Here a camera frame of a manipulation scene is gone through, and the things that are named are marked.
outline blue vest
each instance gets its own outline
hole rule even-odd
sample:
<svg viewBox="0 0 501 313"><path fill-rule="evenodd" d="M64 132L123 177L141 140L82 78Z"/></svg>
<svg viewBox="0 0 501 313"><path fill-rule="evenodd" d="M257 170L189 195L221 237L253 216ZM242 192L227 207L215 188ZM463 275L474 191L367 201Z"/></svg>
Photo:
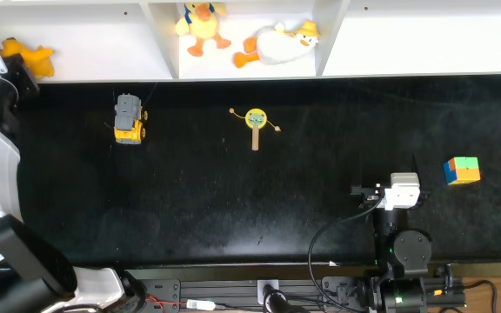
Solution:
<svg viewBox="0 0 501 313"><path fill-rule="evenodd" d="M215 11L216 11L216 9L214 9L214 6L212 5L212 3L210 3L210 12L214 13ZM187 24L192 24L192 21L190 20L189 14L190 14L190 10L189 10L189 8L187 8L187 4L186 4L184 6L184 19L185 19L185 21L187 21Z"/></svg>

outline blue cube face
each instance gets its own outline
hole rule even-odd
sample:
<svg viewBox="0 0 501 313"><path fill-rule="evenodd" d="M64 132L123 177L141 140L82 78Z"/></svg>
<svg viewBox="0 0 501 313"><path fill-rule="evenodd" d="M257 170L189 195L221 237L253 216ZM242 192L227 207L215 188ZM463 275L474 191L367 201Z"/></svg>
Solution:
<svg viewBox="0 0 501 313"><path fill-rule="evenodd" d="M444 163L445 181L450 184L458 179L458 173L455 170L450 170L450 162Z"/></svg>

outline wooden floor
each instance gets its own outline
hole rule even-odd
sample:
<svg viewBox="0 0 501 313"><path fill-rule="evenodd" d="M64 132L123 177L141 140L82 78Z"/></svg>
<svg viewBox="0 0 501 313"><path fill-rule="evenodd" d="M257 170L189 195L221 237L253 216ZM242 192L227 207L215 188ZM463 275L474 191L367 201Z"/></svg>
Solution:
<svg viewBox="0 0 501 313"><path fill-rule="evenodd" d="M498 313L501 313L501 277L492 278L464 278L464 284L469 285L476 283L482 279L487 279L496 285L498 290ZM491 299L492 299L492 289L488 285L482 285L474 289L467 290L467 307L458 308L463 313L491 313ZM439 309L430 309L430 313L438 313Z"/></svg>

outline white cable tag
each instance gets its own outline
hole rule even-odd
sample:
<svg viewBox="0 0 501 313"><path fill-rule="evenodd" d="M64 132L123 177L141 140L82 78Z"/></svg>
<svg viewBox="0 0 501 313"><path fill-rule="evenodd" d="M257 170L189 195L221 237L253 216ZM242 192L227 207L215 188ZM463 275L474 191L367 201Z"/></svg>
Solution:
<svg viewBox="0 0 501 313"><path fill-rule="evenodd" d="M195 309L195 310L214 310L216 308L216 304L212 301L203 301L203 300L187 300L187 309Z"/></svg>

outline stuffed animal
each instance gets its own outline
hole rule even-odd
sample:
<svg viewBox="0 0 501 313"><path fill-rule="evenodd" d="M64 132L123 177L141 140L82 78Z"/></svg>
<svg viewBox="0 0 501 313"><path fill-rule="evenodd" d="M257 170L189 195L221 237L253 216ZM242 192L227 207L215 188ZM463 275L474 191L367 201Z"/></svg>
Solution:
<svg viewBox="0 0 501 313"><path fill-rule="evenodd" d="M216 14L224 16L227 11L221 3L186 3L185 13L175 26L175 32L179 36L190 33L197 39L197 43L187 49L194 57L203 55L204 41L214 38L219 49L225 49L231 45L231 41L222 38L219 33L219 22Z"/></svg>
<svg viewBox="0 0 501 313"><path fill-rule="evenodd" d="M244 52L233 56L233 63L239 69L248 62L260 60L267 65L288 63L304 57L318 43L320 34L317 25L312 21L304 21L303 26L295 33L285 30L280 22L276 27L264 27L255 37L244 41Z"/></svg>
<svg viewBox="0 0 501 313"><path fill-rule="evenodd" d="M53 77L55 74L50 60L50 57L53 55L53 49L39 46L37 50L30 50L15 38L6 39L2 44L1 57L20 54L23 57L24 65L26 65L35 77Z"/></svg>

